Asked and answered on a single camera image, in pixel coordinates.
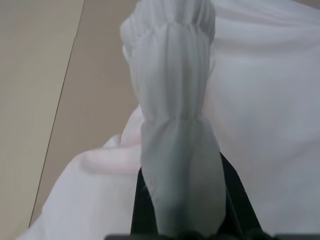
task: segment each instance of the white fabric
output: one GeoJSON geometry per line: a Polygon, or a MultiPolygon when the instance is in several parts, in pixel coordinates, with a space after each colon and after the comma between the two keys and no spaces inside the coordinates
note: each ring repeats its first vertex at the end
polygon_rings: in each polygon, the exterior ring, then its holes
{"type": "Polygon", "coordinates": [[[214,8],[209,0],[142,0],[120,33],[144,116],[141,169],[158,232],[212,235],[226,202],[218,143],[202,115],[214,8]]]}
{"type": "Polygon", "coordinates": [[[122,135],[76,156],[56,181],[41,216],[19,240],[103,240],[111,233],[129,234],[142,121],[137,108],[122,135]]]}
{"type": "Polygon", "coordinates": [[[320,232],[320,11],[215,0],[205,114],[263,229],[320,232]]]}
{"type": "MultiPolygon", "coordinates": [[[[319,10],[289,0],[214,3],[214,69],[203,109],[221,151],[238,171],[265,231],[318,232],[319,10]]],[[[20,240],[102,240],[129,233],[142,122],[137,109],[121,139],[74,158],[20,240]],[[109,154],[115,147],[119,155],[109,154]]]]}

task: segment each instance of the fabric sleeve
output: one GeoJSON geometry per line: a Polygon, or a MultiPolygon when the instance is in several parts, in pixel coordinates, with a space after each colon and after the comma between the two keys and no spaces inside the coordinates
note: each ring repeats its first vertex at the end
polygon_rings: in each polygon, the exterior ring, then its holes
{"type": "Polygon", "coordinates": [[[225,217],[219,147],[202,115],[215,11],[209,0],[142,0],[121,38],[141,105],[141,168],[159,234],[214,234],[225,217]]]}

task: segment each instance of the beige floor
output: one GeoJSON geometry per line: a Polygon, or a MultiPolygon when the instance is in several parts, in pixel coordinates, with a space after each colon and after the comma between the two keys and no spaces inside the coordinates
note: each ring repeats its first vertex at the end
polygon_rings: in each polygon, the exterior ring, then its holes
{"type": "Polygon", "coordinates": [[[120,24],[137,0],[85,0],[57,110],[32,222],[79,153],[122,133],[138,106],[123,57],[120,24]]]}
{"type": "Polygon", "coordinates": [[[0,1],[0,240],[28,228],[82,7],[0,1]]]}

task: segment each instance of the fabric fold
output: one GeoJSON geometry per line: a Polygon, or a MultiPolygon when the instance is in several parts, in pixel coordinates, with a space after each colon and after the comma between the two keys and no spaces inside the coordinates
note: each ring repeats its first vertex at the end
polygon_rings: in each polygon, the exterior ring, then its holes
{"type": "Polygon", "coordinates": [[[141,167],[158,232],[214,234],[226,198],[218,143],[202,115],[214,8],[209,0],[142,0],[120,32],[144,116],[141,167]]]}

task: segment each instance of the black object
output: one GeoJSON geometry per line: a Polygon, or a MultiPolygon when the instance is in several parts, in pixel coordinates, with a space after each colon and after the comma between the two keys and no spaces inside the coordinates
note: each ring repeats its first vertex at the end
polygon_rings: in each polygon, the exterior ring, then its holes
{"type": "MultiPolygon", "coordinates": [[[[221,154],[226,185],[226,217],[220,234],[243,238],[251,229],[261,230],[246,191],[236,170],[221,154]]],[[[154,207],[141,170],[136,184],[131,234],[157,234],[154,207]]]]}
{"type": "Polygon", "coordinates": [[[154,207],[141,172],[138,173],[130,235],[110,235],[105,240],[320,240],[320,235],[265,234],[250,204],[241,180],[221,154],[226,185],[226,216],[217,235],[205,238],[196,232],[185,232],[175,239],[159,236],[154,207]]]}

